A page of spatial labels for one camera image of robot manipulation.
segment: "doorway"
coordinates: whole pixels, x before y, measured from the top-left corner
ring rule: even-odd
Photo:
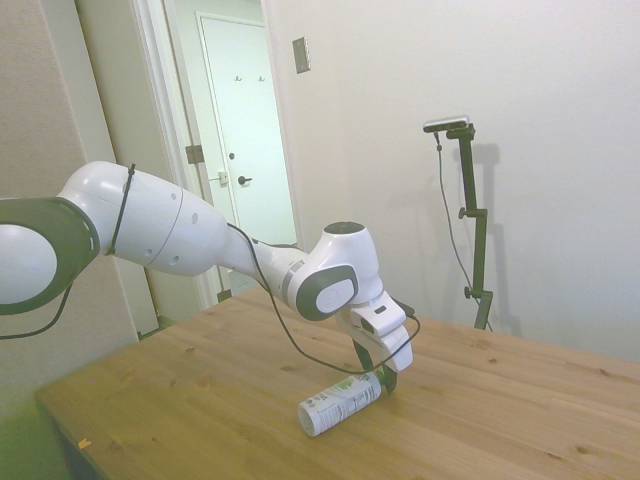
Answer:
[[[163,128],[165,131],[173,132],[173,135],[170,135],[173,143],[181,145],[181,151],[177,149],[172,155],[173,166],[182,169],[187,178],[197,178],[199,193],[212,202],[228,222],[238,225],[250,236],[267,243],[295,244],[294,217],[282,155],[282,140],[275,109],[275,92],[271,83],[270,60],[266,49],[266,32],[260,2],[134,0],[134,5],[143,44],[148,51],[147,62],[151,81],[158,92],[157,97],[160,98],[159,108],[161,113],[166,112],[164,119],[161,119]],[[262,107],[256,108],[247,102],[244,98],[247,95],[240,98],[244,101],[244,106],[239,110],[244,112],[244,116],[240,115],[234,119],[233,109],[222,106],[222,103],[226,105],[224,86],[214,84],[218,73],[217,67],[211,68],[211,64],[215,64],[221,52],[228,48],[229,41],[224,35],[216,37],[215,33],[205,37],[203,24],[209,20],[217,20],[227,25],[258,27],[255,30],[262,32],[264,46],[259,69],[264,73],[258,72],[253,86],[257,85],[263,92],[267,91],[267,86],[271,89],[269,96],[264,97],[267,100],[255,100],[262,106],[270,104],[273,119],[271,123],[264,120],[264,114],[255,114],[255,111],[261,110]],[[241,47],[244,43],[246,40],[240,39]],[[231,55],[230,58],[235,60],[238,56]],[[243,81],[255,76],[233,73],[234,69],[233,81],[236,76],[243,78]],[[248,82],[243,81],[236,82],[235,86],[248,85]],[[228,111],[232,112],[231,120],[225,120]],[[256,140],[255,123],[260,116],[263,120],[258,123],[263,127],[271,125],[265,128],[271,131],[268,141]],[[240,140],[235,140],[233,135],[229,136],[227,126],[230,123],[239,125],[236,130],[240,132]],[[267,142],[271,145],[269,148],[264,147]],[[251,143],[257,145],[253,148],[254,153],[251,153],[251,149],[245,148]],[[191,146],[201,146],[204,162],[187,164],[184,149]],[[276,154],[263,155],[269,151]],[[285,205],[284,213],[275,213],[278,207],[274,204],[277,203]],[[278,217],[285,219],[285,226],[282,226],[281,222],[280,226],[274,228],[278,223],[273,220]],[[217,293],[220,299],[221,295],[226,296],[222,291],[231,290],[235,294],[255,285],[253,279],[232,278],[238,274],[231,272],[229,275],[230,272],[225,268],[216,268],[215,271],[215,275],[212,270],[207,276],[211,277],[209,284],[215,285],[216,290],[207,290],[204,283],[199,284],[199,294],[202,298],[211,295],[215,298]]]
[[[225,168],[211,181],[227,184],[236,224],[249,235],[266,243],[294,244],[264,26],[205,13],[198,14],[198,23],[218,125],[215,131],[201,128],[200,136],[203,145],[219,142],[225,160]]]

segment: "white wall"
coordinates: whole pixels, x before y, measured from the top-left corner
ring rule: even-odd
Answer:
[[[82,88],[82,68],[67,83],[62,70],[71,65],[65,64],[71,57],[52,40],[57,22],[68,19],[57,13],[49,16],[52,12],[45,12],[38,0],[0,3],[0,197],[56,195],[95,145],[83,143],[84,126],[68,95]],[[42,327],[58,302],[0,318],[0,335]],[[97,259],[82,272],[51,330],[0,341],[0,477],[70,478],[52,423],[37,408],[34,392],[136,341],[111,258]]]
[[[215,177],[219,170],[225,170],[226,167],[211,101],[211,90],[196,14],[200,12],[262,22],[262,9],[259,2],[248,0],[173,0],[173,4],[204,157],[209,175]],[[216,208],[223,213],[228,221],[233,221],[233,207],[229,195],[230,186],[220,186],[219,182],[214,181],[211,182],[211,188]]]
[[[448,239],[433,137],[468,114],[485,287],[497,331],[640,360],[635,133],[640,4],[618,0],[264,0],[302,243],[371,230],[383,280],[418,312],[473,325]],[[296,75],[292,40],[311,71]],[[457,145],[445,188],[471,269]]]
[[[41,3],[87,161],[115,163],[75,3],[73,0]],[[115,263],[136,330],[141,334],[156,330],[158,321],[144,269],[118,258]]]

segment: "black cable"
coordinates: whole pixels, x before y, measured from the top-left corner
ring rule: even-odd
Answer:
[[[116,221],[116,228],[113,231],[113,237],[111,238],[111,245],[107,249],[106,255],[113,255],[116,253],[116,239],[120,232],[120,224],[122,223],[122,216],[124,215],[124,207],[127,204],[127,198],[129,198],[129,189],[131,188],[131,180],[136,173],[136,164],[132,163],[129,168],[129,176],[127,177],[127,183],[124,185],[124,195],[122,197],[122,205],[120,205],[120,212],[118,213],[118,220]]]
[[[458,247],[456,246],[456,241],[453,238],[453,228],[451,227],[451,214],[449,213],[449,204],[447,203],[447,196],[444,193],[444,183],[442,181],[442,145],[440,145],[440,137],[438,136],[438,132],[433,132],[433,136],[436,138],[436,144],[437,144],[437,150],[438,150],[438,163],[440,166],[440,191],[442,192],[442,201],[444,202],[444,209],[447,212],[447,223],[449,224],[449,237],[451,238],[451,245],[453,245],[453,251],[456,254],[456,258],[458,259],[458,265],[460,265],[460,268],[462,269],[462,273],[464,273],[464,277],[467,279],[467,285],[469,286],[469,290],[472,290],[471,287],[471,280],[469,280],[469,275],[467,274],[467,270],[466,268],[464,268],[464,265],[462,263],[462,260],[460,259],[460,254],[458,253]],[[478,306],[480,306],[480,301],[473,297],[473,299],[475,300],[476,304]],[[491,324],[489,323],[489,320],[487,319],[487,326],[489,327],[489,330],[491,330],[493,332],[493,328],[491,327]]]
[[[51,327],[53,327],[56,324],[56,322],[58,321],[58,319],[62,315],[62,311],[64,310],[64,305],[65,305],[65,303],[67,303],[67,298],[69,297],[69,292],[71,292],[71,287],[72,286],[73,286],[73,283],[71,285],[69,285],[67,290],[64,292],[64,296],[62,297],[62,301],[60,302],[60,306],[58,307],[58,312],[56,313],[56,316],[53,317],[53,320],[51,320],[51,322],[49,322],[48,325],[45,325],[41,329],[34,330],[33,332],[29,332],[29,333],[18,333],[16,335],[0,336],[0,340],[12,340],[12,339],[15,339],[15,338],[33,337],[34,335],[38,335],[38,334],[40,334],[42,332],[46,332],[47,330],[49,330]]]
[[[408,318],[410,318],[411,320],[413,320],[414,322],[416,322],[418,324],[418,328],[416,329],[416,331],[413,332],[413,334],[402,345],[400,345],[400,347],[398,347],[395,352],[393,352],[387,358],[385,358],[384,360],[382,360],[381,362],[379,362],[378,364],[374,365],[373,367],[371,367],[368,370],[361,370],[361,371],[347,370],[347,369],[338,367],[337,365],[333,365],[331,363],[325,362],[324,360],[320,360],[319,358],[316,358],[316,357],[314,357],[312,355],[309,355],[308,353],[306,353],[304,350],[302,350],[298,346],[296,341],[293,339],[293,336],[291,335],[291,332],[287,328],[287,325],[284,323],[284,320],[282,319],[282,315],[280,314],[280,310],[278,309],[278,305],[276,304],[276,300],[275,300],[275,298],[273,296],[273,293],[271,292],[271,288],[269,287],[269,284],[267,283],[267,279],[265,278],[264,274],[262,273],[262,269],[260,268],[260,263],[258,262],[258,256],[256,255],[255,248],[253,247],[253,241],[249,238],[249,236],[245,232],[243,232],[241,229],[239,229],[235,225],[232,225],[231,223],[228,223],[227,225],[229,225],[231,228],[233,228],[238,233],[240,233],[245,238],[245,240],[247,241],[247,244],[249,245],[249,251],[251,252],[251,256],[253,258],[253,262],[254,262],[254,264],[256,266],[256,269],[258,270],[258,273],[260,274],[260,278],[262,279],[262,282],[263,282],[262,286],[264,287],[264,289],[269,294],[269,298],[271,298],[271,304],[273,305],[273,308],[274,308],[274,310],[276,312],[276,315],[278,316],[278,320],[280,321],[280,325],[282,325],[282,328],[284,329],[285,333],[287,334],[287,337],[289,337],[289,340],[291,341],[291,343],[293,344],[295,349],[298,351],[298,353],[300,353],[302,356],[308,358],[309,360],[312,360],[312,361],[314,361],[316,363],[319,363],[320,365],[324,365],[325,367],[333,368],[334,370],[337,370],[339,372],[347,373],[349,375],[362,375],[362,374],[365,374],[365,373],[368,373],[368,372],[372,372],[376,368],[381,367],[386,362],[388,362],[393,357],[395,357],[396,354],[400,350],[402,350],[411,340],[413,340],[415,338],[415,336],[418,334],[418,332],[420,331],[420,321],[413,315],[407,315]]]

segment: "door hinge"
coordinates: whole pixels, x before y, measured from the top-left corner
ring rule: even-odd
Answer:
[[[189,165],[197,165],[198,163],[204,163],[204,153],[202,152],[202,145],[191,145],[186,147],[187,161]]]
[[[218,303],[224,302],[228,298],[231,298],[231,289],[223,290],[218,294]]]

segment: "white can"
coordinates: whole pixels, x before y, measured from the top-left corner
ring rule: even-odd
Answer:
[[[310,437],[320,435],[380,397],[383,373],[352,375],[298,405],[298,418]]]

